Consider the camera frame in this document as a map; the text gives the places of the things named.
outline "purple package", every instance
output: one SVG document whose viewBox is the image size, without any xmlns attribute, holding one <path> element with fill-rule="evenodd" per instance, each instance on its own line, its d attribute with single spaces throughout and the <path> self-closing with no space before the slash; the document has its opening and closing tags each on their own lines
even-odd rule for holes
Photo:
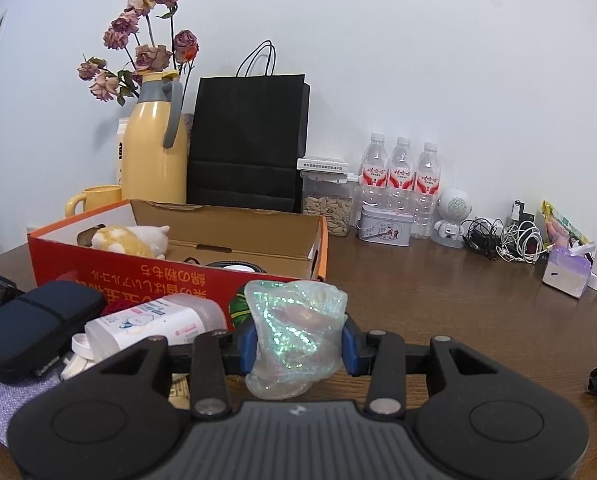
<svg viewBox="0 0 597 480">
<path fill-rule="evenodd" d="M 29 378 L 14 385 L 0 383 L 0 442 L 2 444 L 7 446 L 7 427 L 16 410 L 59 383 L 55 370 L 41 379 Z"/>
<path fill-rule="evenodd" d="M 555 247 L 549 254 L 543 283 L 580 298 L 592 272 L 592 264 L 584 256 L 572 256 L 569 249 Z"/>
</svg>

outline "yellow mug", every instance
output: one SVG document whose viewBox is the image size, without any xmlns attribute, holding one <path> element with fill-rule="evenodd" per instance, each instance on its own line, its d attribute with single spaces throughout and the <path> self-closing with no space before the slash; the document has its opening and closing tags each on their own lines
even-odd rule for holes
<svg viewBox="0 0 597 480">
<path fill-rule="evenodd" d="M 91 211 L 104 205 L 120 202 L 120 186 L 94 186 L 83 189 L 82 193 L 74 195 L 65 204 L 65 218 L 76 214 L 76 206 L 83 202 L 83 211 Z"/>
</svg>

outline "wooden table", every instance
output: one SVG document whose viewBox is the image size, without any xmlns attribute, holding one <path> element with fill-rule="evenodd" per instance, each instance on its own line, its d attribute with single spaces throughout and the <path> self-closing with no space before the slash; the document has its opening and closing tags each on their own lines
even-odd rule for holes
<svg viewBox="0 0 597 480">
<path fill-rule="evenodd" d="M 26 246 L 0 256 L 0 273 L 34 286 Z M 564 396 L 587 418 L 591 439 L 576 478 L 597 480 L 597 399 L 586 395 L 597 367 L 597 292 L 580 301 L 541 284 L 543 269 L 490 262 L 464 250 L 413 240 L 392 248 L 357 238 L 331 238 L 328 282 L 349 294 L 348 312 L 364 330 L 383 328 L 411 343 L 447 334 Z M 362 402 L 367 379 L 338 373 L 305 395 Z M 232 380 L 235 399 L 250 397 Z M 427 399 L 425 380 L 408 377 L 408 407 Z M 0 446 L 0 480 L 19 479 Z"/>
</svg>

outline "black bag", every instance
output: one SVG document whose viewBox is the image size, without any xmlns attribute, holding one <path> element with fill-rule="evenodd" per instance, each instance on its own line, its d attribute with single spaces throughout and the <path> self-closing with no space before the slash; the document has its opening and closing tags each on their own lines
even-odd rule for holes
<svg viewBox="0 0 597 480">
<path fill-rule="evenodd" d="M 301 212 L 305 75 L 201 78 L 187 202 Z"/>
<path fill-rule="evenodd" d="M 0 306 L 0 381 L 43 375 L 69 349 L 74 334 L 101 315 L 106 301 L 93 288 L 49 282 Z"/>
</svg>

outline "cardboard box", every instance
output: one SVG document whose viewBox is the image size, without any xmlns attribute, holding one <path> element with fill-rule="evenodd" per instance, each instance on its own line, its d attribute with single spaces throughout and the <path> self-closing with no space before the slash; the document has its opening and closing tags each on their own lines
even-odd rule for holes
<svg viewBox="0 0 597 480">
<path fill-rule="evenodd" d="M 78 245 L 84 232 L 101 225 L 169 225 L 166 259 Z M 39 285 L 71 280 L 110 302 L 144 303 L 185 292 L 216 301 L 234 320 L 241 317 L 242 288 L 250 280 L 324 280 L 327 266 L 324 218 L 245 208 L 125 200 L 34 231 L 28 243 Z M 190 257 L 200 266 L 183 262 Z M 256 264 L 266 274 L 205 266 L 223 260 Z"/>
</svg>

